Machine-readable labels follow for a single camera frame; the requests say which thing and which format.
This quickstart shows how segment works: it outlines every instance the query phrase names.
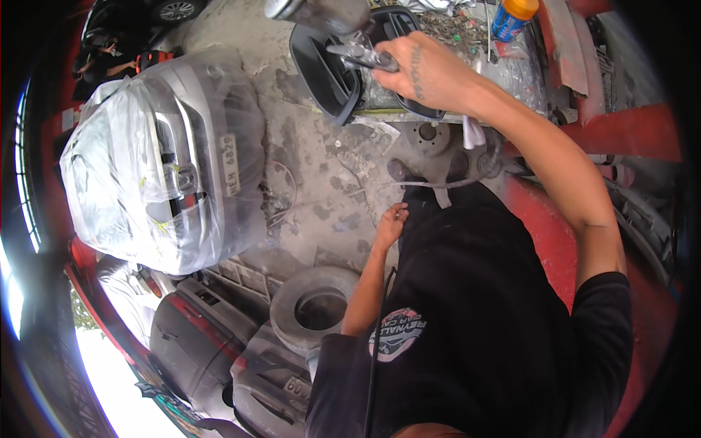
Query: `person in background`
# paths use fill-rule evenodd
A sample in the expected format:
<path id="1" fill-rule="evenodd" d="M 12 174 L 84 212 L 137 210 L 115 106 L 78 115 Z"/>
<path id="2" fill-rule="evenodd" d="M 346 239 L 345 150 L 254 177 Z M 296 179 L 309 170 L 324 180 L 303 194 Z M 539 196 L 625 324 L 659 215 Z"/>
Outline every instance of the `person in background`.
<path id="1" fill-rule="evenodd" d="M 73 62 L 74 77 L 82 78 L 95 88 L 107 81 L 136 75 L 136 61 L 125 55 L 113 56 L 116 41 L 109 47 L 87 47 L 81 50 Z"/>

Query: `tire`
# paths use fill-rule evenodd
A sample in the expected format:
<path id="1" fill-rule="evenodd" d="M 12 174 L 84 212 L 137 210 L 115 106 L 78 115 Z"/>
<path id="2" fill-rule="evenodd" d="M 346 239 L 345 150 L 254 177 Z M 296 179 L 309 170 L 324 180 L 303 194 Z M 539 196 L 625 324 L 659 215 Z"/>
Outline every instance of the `tire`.
<path id="1" fill-rule="evenodd" d="M 200 15 L 203 3 L 200 0 L 164 0 L 151 10 L 151 19 L 162 25 L 176 25 Z"/>
<path id="2" fill-rule="evenodd" d="M 343 320 L 325 330 L 307 329 L 294 316 L 297 303 L 302 298 L 309 300 L 314 296 L 329 294 L 329 289 L 334 289 L 348 303 L 359 279 L 358 274 L 333 266 L 307 269 L 290 278 L 280 286 L 270 304 L 270 321 L 275 334 L 290 350 L 306 356 L 309 350 L 321 345 L 321 338 L 331 333 L 340 333 Z"/>

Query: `man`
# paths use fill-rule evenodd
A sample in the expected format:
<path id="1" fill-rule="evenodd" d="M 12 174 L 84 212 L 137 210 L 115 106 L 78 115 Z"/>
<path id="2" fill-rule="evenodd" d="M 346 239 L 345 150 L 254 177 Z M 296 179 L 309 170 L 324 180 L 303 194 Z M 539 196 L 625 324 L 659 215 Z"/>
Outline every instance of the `man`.
<path id="1" fill-rule="evenodd" d="M 420 32 L 377 45 L 398 73 L 383 86 L 477 118 L 523 154 L 572 225 L 578 245 L 571 316 L 547 282 L 523 223 L 480 183 L 406 188 L 377 227 L 341 334 L 324 338 L 308 437 L 364 434 L 375 321 L 387 251 L 401 237 L 382 314 L 371 437 L 600 437 L 625 391 L 632 357 L 629 283 L 601 175 L 547 119 Z M 398 160 L 398 181 L 425 181 Z M 464 178 L 458 155 L 447 180 Z"/>
<path id="2" fill-rule="evenodd" d="M 116 42 L 110 47 L 87 47 L 81 50 L 73 61 L 74 78 L 83 80 L 95 87 L 99 84 L 124 76 L 136 74 L 136 61 L 126 55 L 113 56 Z"/>

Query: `tattooed hand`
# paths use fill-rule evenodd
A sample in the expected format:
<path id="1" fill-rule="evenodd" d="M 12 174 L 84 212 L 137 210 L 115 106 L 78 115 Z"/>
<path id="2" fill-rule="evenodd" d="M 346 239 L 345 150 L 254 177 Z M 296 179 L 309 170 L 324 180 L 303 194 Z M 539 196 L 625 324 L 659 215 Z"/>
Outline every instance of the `tattooed hand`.
<path id="1" fill-rule="evenodd" d="M 430 108 L 479 118 L 480 109 L 489 102 L 489 91 L 499 89 L 421 32 L 382 41 L 375 50 L 389 52 L 399 63 L 400 70 L 389 73 L 375 69 L 372 77 L 383 87 Z"/>

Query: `black car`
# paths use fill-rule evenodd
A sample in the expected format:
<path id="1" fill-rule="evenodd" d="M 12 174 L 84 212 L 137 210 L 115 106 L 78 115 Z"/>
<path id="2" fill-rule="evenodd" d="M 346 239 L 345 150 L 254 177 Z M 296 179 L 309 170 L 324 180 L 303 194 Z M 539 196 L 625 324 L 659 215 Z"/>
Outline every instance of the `black car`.
<path id="1" fill-rule="evenodd" d="M 101 28 L 127 29 L 135 25 L 176 25 L 202 12 L 207 0 L 96 0 L 83 36 Z"/>
<path id="2" fill-rule="evenodd" d="M 156 36 L 154 27 L 194 18 L 206 4 L 207 0 L 96 0 L 83 28 L 81 47 L 108 47 L 117 39 L 122 52 L 144 50 Z"/>

